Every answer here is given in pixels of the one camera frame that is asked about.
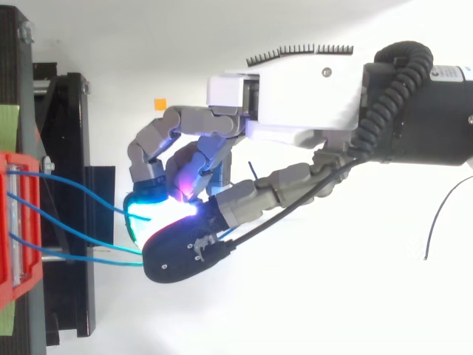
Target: red clamp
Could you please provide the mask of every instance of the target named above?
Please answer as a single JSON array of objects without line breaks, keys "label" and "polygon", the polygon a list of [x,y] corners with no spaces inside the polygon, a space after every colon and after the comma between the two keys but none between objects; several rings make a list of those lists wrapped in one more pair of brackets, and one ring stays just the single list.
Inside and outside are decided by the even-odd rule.
[{"label": "red clamp", "polygon": [[[41,252],[21,246],[21,282],[13,285],[13,260],[8,226],[7,166],[16,166],[25,172],[38,172],[36,159],[22,154],[0,152],[0,310],[10,301],[27,293],[43,277]],[[39,205],[38,177],[18,176],[19,196],[29,203]],[[38,213],[21,206],[21,235],[19,237],[41,246],[41,224]]]}]

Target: black wire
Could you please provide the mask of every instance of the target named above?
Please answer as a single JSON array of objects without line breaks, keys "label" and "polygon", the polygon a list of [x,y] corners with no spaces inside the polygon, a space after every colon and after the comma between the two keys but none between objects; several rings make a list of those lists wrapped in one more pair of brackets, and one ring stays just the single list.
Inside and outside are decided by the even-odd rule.
[{"label": "black wire", "polygon": [[337,170],[334,170],[325,179],[320,180],[309,192],[307,192],[301,198],[299,198],[298,200],[296,200],[295,202],[290,204],[288,207],[286,207],[283,211],[278,213],[276,216],[274,216],[271,219],[267,220],[266,222],[260,224],[256,228],[250,230],[248,233],[242,235],[240,238],[238,238],[236,240],[228,241],[228,243],[231,243],[232,246],[237,247],[237,246],[243,244],[244,242],[246,242],[247,240],[250,240],[255,235],[258,235],[262,231],[268,229],[273,224],[279,222],[282,218],[286,217],[288,214],[290,214],[291,212],[296,210],[298,207],[300,207],[301,205],[306,203],[307,200],[314,197],[326,185],[331,183],[333,180],[338,178],[340,175],[344,174],[345,172],[348,172],[354,166],[360,165],[362,163],[364,163],[364,160],[352,160],[349,163],[346,163],[342,167],[338,168]]},{"label": "black wire", "polygon": [[437,222],[438,215],[440,214],[440,211],[442,210],[443,205],[445,205],[445,202],[447,201],[447,199],[450,197],[450,195],[453,193],[453,191],[456,190],[456,188],[459,185],[461,185],[465,181],[470,180],[471,178],[473,178],[473,176],[467,177],[466,179],[463,179],[461,182],[459,182],[457,185],[455,185],[455,187],[450,190],[450,192],[445,196],[442,203],[440,204],[440,207],[438,208],[437,213],[435,214],[434,221],[432,222],[432,226],[430,227],[429,239],[427,239],[426,255],[425,255],[425,257],[423,257],[424,260],[427,260],[427,258],[429,257],[430,240],[432,239],[432,233],[434,231],[435,223]]},{"label": "black wire", "polygon": [[250,166],[251,172],[253,173],[254,180],[258,180],[258,175],[256,175],[256,172],[253,169],[253,164],[250,161],[248,161],[248,165]]}]

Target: white wall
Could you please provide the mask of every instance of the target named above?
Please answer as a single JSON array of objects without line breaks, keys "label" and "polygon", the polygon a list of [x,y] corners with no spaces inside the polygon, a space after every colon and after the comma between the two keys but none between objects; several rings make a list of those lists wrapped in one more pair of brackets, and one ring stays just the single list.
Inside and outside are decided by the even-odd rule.
[{"label": "white wall", "polygon": [[[472,62],[472,9],[460,0],[15,4],[36,23],[35,59],[91,81],[92,162],[116,165],[117,205],[132,188],[126,146],[154,117],[152,99],[204,104],[205,78],[246,56],[314,41],[355,44],[369,61],[385,44],[415,39],[437,64]],[[310,156],[246,141],[234,151],[234,180],[251,177],[248,160],[265,175]],[[97,266],[97,330],[89,339],[65,332],[48,354],[471,354],[472,183],[452,195],[431,259],[420,261],[438,204],[470,173],[359,167],[328,198],[174,285]],[[129,244],[120,216],[115,230],[117,243]]]}]

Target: coiled black cable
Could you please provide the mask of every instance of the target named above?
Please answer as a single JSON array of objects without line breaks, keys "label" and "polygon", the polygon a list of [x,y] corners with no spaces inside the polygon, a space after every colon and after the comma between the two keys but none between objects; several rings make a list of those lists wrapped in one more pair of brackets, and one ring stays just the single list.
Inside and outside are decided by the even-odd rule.
[{"label": "coiled black cable", "polygon": [[406,65],[396,71],[394,81],[368,108],[366,117],[359,123],[348,149],[351,158],[369,160],[386,127],[429,80],[434,57],[429,48],[418,42],[391,44],[376,53],[375,63],[394,63],[401,59]]}]

